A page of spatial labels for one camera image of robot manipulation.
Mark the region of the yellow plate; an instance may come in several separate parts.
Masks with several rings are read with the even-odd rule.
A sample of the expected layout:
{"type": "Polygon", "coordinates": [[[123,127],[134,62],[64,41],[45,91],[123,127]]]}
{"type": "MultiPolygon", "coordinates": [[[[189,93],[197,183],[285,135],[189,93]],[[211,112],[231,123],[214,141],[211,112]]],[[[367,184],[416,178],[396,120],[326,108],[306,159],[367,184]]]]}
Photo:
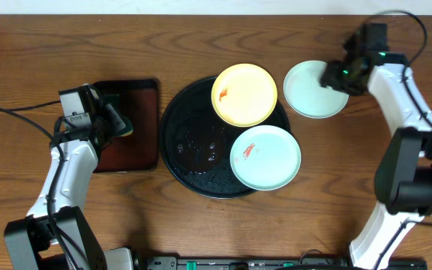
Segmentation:
{"type": "Polygon", "coordinates": [[[211,88],[211,104],[226,123],[246,128],[265,121],[275,109],[278,90],[273,77],[255,64],[223,70],[211,88]]]}

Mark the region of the green yellow sponge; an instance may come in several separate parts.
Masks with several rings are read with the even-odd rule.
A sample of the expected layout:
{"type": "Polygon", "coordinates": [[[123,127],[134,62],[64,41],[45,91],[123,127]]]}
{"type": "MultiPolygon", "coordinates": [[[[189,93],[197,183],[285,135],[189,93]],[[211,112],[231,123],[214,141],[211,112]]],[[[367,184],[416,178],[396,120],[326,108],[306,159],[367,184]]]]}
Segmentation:
{"type": "Polygon", "coordinates": [[[128,117],[119,109],[120,98],[118,94],[105,94],[102,100],[106,119],[111,127],[112,137],[127,137],[133,133],[133,125],[128,117]]]}

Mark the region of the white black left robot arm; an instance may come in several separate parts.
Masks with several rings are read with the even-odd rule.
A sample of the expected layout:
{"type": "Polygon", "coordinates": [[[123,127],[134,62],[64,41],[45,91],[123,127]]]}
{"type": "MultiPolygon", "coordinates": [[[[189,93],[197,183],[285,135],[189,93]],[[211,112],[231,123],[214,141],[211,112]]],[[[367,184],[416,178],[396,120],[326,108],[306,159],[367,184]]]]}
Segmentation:
{"type": "Polygon", "coordinates": [[[103,250],[83,209],[101,150],[113,137],[130,134],[118,110],[70,111],[43,134],[51,165],[43,188],[23,219],[11,221],[4,242],[14,269],[132,269],[131,250],[103,250]]]}

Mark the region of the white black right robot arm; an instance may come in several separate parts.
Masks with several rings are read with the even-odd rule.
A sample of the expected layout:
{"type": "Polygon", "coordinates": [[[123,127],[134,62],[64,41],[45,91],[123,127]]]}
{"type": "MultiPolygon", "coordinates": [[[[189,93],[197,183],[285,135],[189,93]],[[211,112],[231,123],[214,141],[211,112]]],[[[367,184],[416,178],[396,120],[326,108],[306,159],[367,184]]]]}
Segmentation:
{"type": "Polygon", "coordinates": [[[427,225],[432,214],[432,111],[400,53],[369,52],[330,61],[319,78],[322,87],[369,93],[378,103],[391,142],[374,176],[376,206],[349,245],[358,269],[386,269],[407,233],[427,225]]]}

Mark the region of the round black serving tray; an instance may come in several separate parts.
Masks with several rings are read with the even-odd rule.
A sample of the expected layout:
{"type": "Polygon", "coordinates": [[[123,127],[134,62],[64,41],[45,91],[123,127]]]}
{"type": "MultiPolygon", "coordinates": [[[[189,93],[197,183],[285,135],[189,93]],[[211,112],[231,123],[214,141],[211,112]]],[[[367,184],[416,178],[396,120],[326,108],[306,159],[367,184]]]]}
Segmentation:
{"type": "Polygon", "coordinates": [[[217,199],[244,197],[256,191],[233,173],[230,151],[246,129],[227,124],[215,112],[215,80],[199,79],[169,102],[160,123],[159,149],[168,170],[186,188],[217,199]]]}

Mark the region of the light green plate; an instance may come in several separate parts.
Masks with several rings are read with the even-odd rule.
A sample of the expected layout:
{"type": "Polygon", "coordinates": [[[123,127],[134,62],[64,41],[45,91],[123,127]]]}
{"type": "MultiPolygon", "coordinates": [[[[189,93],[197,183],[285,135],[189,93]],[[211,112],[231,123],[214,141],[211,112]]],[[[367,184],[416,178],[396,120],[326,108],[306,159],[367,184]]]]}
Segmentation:
{"type": "Polygon", "coordinates": [[[232,172],[243,185],[257,191],[273,191],[295,178],[302,152],[290,132],[273,125],[259,125],[238,136],[229,159],[232,172]]]}
{"type": "Polygon", "coordinates": [[[319,79],[326,66],[324,61],[303,61],[286,74],[284,97],[297,113],[312,119],[324,119],[338,114],[347,105],[348,94],[320,85],[319,79]]]}

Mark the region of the black rectangular water tray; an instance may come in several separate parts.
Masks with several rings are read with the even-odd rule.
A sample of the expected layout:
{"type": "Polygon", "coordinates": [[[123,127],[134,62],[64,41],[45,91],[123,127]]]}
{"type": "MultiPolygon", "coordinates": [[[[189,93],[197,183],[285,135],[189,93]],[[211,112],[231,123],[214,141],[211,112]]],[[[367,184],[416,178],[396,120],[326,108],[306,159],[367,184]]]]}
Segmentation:
{"type": "Polygon", "coordinates": [[[95,82],[105,94],[118,95],[118,111],[132,124],[128,136],[112,139],[100,156],[97,173],[149,170],[158,162],[158,82],[131,79],[95,82]]]}

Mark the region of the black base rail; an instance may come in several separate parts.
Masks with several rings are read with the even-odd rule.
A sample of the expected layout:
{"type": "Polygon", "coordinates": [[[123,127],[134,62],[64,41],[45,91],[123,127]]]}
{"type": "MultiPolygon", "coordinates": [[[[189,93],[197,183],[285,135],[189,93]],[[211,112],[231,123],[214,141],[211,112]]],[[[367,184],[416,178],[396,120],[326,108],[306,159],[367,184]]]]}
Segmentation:
{"type": "Polygon", "coordinates": [[[147,270],[275,270],[356,269],[345,257],[306,256],[303,259],[204,259],[154,256],[141,269],[147,270]]]}

